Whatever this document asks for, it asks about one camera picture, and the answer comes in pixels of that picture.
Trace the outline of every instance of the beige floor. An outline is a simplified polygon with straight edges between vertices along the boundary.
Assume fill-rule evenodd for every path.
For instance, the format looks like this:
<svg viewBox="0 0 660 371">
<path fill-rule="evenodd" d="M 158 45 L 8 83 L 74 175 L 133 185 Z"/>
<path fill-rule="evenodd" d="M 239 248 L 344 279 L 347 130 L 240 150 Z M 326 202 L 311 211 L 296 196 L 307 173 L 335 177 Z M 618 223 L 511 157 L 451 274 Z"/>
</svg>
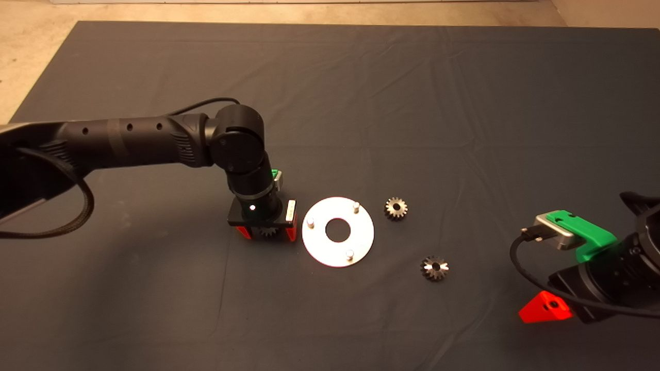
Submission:
<svg viewBox="0 0 660 371">
<path fill-rule="evenodd" d="M 590 12 L 582 1 L 559 0 L 571 26 L 583 25 L 583 13 Z M 78 20 L 566 26 L 551 0 L 331 5 L 52 5 L 46 0 L 0 0 L 0 125 L 9 121 Z"/>
</svg>

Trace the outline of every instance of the connector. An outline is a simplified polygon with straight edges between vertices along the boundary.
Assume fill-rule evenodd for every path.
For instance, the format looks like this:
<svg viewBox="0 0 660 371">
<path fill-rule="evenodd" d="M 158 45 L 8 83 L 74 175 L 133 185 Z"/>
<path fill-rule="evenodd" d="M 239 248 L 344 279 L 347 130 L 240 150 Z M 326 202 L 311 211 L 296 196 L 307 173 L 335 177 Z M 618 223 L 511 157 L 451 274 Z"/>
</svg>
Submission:
<svg viewBox="0 0 660 371">
<path fill-rule="evenodd" d="M 553 229 L 556 232 L 556 236 L 551 240 L 546 238 L 546 242 L 551 244 L 552 247 L 557 250 L 570 250 L 582 246 L 585 243 L 585 240 L 571 232 L 570 230 L 556 224 L 554 219 L 548 218 L 549 215 L 554 215 L 558 211 L 551 211 L 549 213 L 537 215 L 534 219 L 534 225 L 545 225 L 548 228 Z"/>
<path fill-rule="evenodd" d="M 545 224 L 536 224 L 520 230 L 526 242 L 541 242 L 550 238 L 557 237 L 557 231 Z"/>
</svg>

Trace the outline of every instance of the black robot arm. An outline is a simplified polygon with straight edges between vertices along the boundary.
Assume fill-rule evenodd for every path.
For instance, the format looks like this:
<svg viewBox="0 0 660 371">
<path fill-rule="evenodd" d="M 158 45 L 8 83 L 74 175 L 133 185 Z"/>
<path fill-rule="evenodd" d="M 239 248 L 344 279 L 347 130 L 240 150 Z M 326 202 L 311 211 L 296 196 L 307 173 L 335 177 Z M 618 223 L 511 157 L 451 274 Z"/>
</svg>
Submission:
<svg viewBox="0 0 660 371">
<path fill-rule="evenodd" d="M 253 236 L 253 226 L 294 227 L 277 196 L 281 174 L 271 169 L 265 151 L 263 119 L 241 104 L 215 118 L 176 114 L 9 125 L 0 129 L 0 152 L 0 221 L 73 187 L 75 176 L 62 167 L 82 179 L 97 169 L 179 162 L 194 168 L 215 164 L 226 172 L 236 196 L 229 221 L 245 237 Z M 37 152 L 43 156 L 30 155 Z"/>
</svg>

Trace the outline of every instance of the black cable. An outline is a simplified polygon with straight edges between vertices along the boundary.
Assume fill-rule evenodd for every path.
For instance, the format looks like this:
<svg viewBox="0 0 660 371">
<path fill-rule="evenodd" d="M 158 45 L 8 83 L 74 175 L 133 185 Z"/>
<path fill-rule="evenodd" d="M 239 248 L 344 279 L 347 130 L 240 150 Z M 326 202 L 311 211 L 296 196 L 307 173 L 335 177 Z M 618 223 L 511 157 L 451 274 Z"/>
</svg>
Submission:
<svg viewBox="0 0 660 371">
<path fill-rule="evenodd" d="M 92 215 L 92 212 L 94 211 L 94 195 L 92 194 L 92 190 L 89 188 L 87 183 L 85 183 L 85 181 L 79 177 L 78 174 L 76 174 L 73 166 L 55 156 L 51 156 L 50 154 L 46 154 L 44 152 L 35 151 L 33 149 L 17 148 L 16 151 L 27 156 L 37 158 L 39 160 L 46 161 L 61 171 L 62 174 L 64 174 L 67 178 L 69 178 L 72 182 L 76 183 L 80 187 L 82 195 L 84 196 L 84 205 L 82 206 L 81 213 L 75 217 L 75 219 L 58 228 L 47 230 L 45 232 L 0 231 L 0 238 L 35 240 L 38 238 L 61 236 L 80 228 L 89 219 L 89 217 Z"/>
<path fill-rule="evenodd" d="M 643 318 L 657 318 L 660 319 L 660 312 L 654 311 L 654 310 L 646 310 L 646 309 L 635 309 L 635 308 L 630 308 L 627 306 L 617 306 L 617 305 L 612 305 L 612 304 L 605 304 L 601 302 L 596 302 L 593 300 L 586 300 L 582 298 L 578 298 L 577 296 L 568 294 L 564 291 L 557 290 L 556 288 L 552 288 L 548 285 L 544 285 L 542 282 L 540 282 L 536 277 L 534 277 L 530 272 L 528 272 L 525 268 L 522 267 L 520 264 L 520 261 L 518 260 L 518 247 L 520 247 L 520 244 L 523 242 L 528 242 L 533 240 L 533 238 L 530 238 L 529 235 L 522 234 L 518 238 L 516 238 L 513 243 L 511 244 L 511 250 L 509 251 L 509 255 L 511 257 L 511 262 L 513 263 L 513 266 L 515 269 L 523 275 L 529 282 L 534 284 L 536 287 L 540 288 L 541 290 L 545 290 L 553 295 L 559 296 L 560 298 L 564 299 L 567 303 L 578 305 L 578 306 L 585 306 L 588 308 L 593 308 L 593 309 L 598 309 L 603 312 L 607 313 L 612 313 L 612 314 L 623 314 L 625 316 L 632 316 L 632 317 L 643 317 Z"/>
<path fill-rule="evenodd" d="M 207 104 L 215 103 L 215 102 L 233 102 L 234 104 L 241 104 L 237 99 L 234 98 L 229 98 L 226 96 L 219 96 L 218 98 L 211 98 L 211 99 L 206 99 L 202 100 L 201 102 L 197 102 L 195 104 L 192 104 L 188 107 L 183 107 L 180 110 L 176 110 L 174 112 L 170 112 L 169 114 L 165 114 L 165 116 L 176 116 L 180 114 L 184 114 L 190 110 L 194 110 L 196 108 L 199 108 L 201 106 L 206 106 Z"/>
</svg>

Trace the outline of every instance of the spur gear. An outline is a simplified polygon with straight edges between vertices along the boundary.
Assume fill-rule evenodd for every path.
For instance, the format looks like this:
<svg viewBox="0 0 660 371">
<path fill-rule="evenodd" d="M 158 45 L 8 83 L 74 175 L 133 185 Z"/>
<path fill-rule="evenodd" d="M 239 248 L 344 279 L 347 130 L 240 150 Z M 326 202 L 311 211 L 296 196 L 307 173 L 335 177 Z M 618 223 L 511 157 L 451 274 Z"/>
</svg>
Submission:
<svg viewBox="0 0 660 371">
<path fill-rule="evenodd" d="M 279 228 L 273 227 L 261 227 L 259 228 L 259 234 L 265 238 L 271 238 L 275 236 L 280 231 Z"/>
<path fill-rule="evenodd" d="M 408 214 L 408 205 L 398 197 L 392 197 L 385 203 L 385 216 L 391 220 L 401 220 Z"/>
<path fill-rule="evenodd" d="M 449 273 L 449 264 L 437 256 L 427 256 L 420 267 L 422 275 L 429 281 L 440 281 Z"/>
</svg>

